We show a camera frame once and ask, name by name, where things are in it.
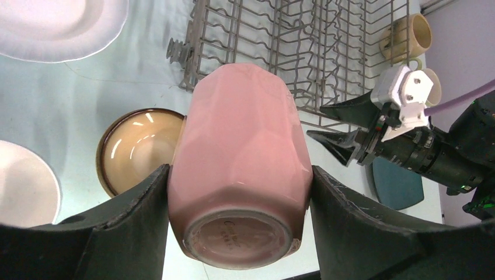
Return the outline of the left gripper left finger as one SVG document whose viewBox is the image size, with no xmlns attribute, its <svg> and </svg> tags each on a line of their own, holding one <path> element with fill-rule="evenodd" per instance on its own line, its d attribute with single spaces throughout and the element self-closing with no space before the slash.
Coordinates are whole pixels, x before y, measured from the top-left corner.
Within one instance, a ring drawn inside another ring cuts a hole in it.
<svg viewBox="0 0 495 280">
<path fill-rule="evenodd" d="M 162 165 L 132 189 L 56 225 L 2 225 L 1 278 L 161 279 L 168 173 Z"/>
</svg>

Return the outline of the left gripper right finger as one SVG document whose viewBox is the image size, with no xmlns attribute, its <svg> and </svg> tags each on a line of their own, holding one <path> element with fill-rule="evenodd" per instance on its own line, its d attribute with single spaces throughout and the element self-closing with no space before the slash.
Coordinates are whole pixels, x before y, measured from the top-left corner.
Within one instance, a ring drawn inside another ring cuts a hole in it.
<svg viewBox="0 0 495 280">
<path fill-rule="evenodd" d="M 452 227 L 390 209 L 313 167 L 322 279 L 493 279 L 494 220 Z"/>
</svg>

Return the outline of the white ceramic plate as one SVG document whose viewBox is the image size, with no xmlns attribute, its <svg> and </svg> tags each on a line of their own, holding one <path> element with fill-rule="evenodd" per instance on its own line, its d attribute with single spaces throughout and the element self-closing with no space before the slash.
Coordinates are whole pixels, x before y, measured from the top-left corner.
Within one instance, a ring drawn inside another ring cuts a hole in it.
<svg viewBox="0 0 495 280">
<path fill-rule="evenodd" d="M 1 55 L 54 64 L 90 57 L 121 33 L 130 3 L 1 1 Z"/>
</svg>

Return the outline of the teal square plate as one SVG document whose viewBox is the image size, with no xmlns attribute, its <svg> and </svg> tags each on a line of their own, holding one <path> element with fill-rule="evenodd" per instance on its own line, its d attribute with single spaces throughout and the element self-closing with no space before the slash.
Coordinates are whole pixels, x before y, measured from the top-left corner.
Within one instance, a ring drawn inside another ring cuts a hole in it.
<svg viewBox="0 0 495 280">
<path fill-rule="evenodd" d="M 421 175 L 377 157 L 371 165 L 378 201 L 394 210 L 412 207 L 424 200 Z"/>
</svg>

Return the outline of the brown patterned bowl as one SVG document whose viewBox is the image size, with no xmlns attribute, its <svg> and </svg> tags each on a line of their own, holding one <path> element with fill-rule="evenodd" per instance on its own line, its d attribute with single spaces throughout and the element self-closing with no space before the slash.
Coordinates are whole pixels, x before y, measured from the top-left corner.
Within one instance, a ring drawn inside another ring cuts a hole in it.
<svg viewBox="0 0 495 280">
<path fill-rule="evenodd" d="M 96 172 L 108 196 L 133 188 L 162 164 L 170 164 L 185 116 L 166 108 L 143 108 L 118 118 L 96 149 Z"/>
</svg>

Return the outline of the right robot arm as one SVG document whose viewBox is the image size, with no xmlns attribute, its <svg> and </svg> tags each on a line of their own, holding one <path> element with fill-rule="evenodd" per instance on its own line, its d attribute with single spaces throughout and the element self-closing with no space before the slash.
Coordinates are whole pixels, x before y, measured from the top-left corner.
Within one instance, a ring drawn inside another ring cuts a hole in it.
<svg viewBox="0 0 495 280">
<path fill-rule="evenodd" d="M 367 165 L 383 158 L 447 188 L 448 195 L 473 193 L 463 211 L 480 220 L 494 217 L 494 93 L 476 100 L 445 132 L 417 127 L 386 140 L 387 129 L 403 124 L 399 110 L 387 102 L 377 107 L 369 94 L 322 106 L 330 119 L 356 126 L 352 132 L 309 130 L 341 164 Z"/>
</svg>

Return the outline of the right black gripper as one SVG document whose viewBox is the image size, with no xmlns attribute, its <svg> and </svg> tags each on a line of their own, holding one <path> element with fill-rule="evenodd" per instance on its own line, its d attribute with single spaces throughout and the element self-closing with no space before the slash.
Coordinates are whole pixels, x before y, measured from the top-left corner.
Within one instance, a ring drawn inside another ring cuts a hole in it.
<svg viewBox="0 0 495 280">
<path fill-rule="evenodd" d="M 371 101 L 371 92 L 341 103 L 320 106 L 329 119 L 358 126 L 352 132 L 307 130 L 307 136 L 319 142 L 343 166 L 353 160 L 359 165 L 383 158 L 404 169 L 422 174 L 437 159 L 437 139 L 429 127 L 414 128 L 384 141 L 388 125 L 379 121 L 379 108 Z"/>
</svg>

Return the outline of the pink ceramic mug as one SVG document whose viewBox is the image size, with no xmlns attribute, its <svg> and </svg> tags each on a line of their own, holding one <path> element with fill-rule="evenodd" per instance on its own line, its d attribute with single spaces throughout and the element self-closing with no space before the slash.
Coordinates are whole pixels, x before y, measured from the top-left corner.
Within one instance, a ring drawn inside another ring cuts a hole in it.
<svg viewBox="0 0 495 280">
<path fill-rule="evenodd" d="M 281 78 L 248 63 L 203 78 L 169 172 L 169 220 L 188 257 L 249 270 L 296 252 L 312 165 Z"/>
</svg>

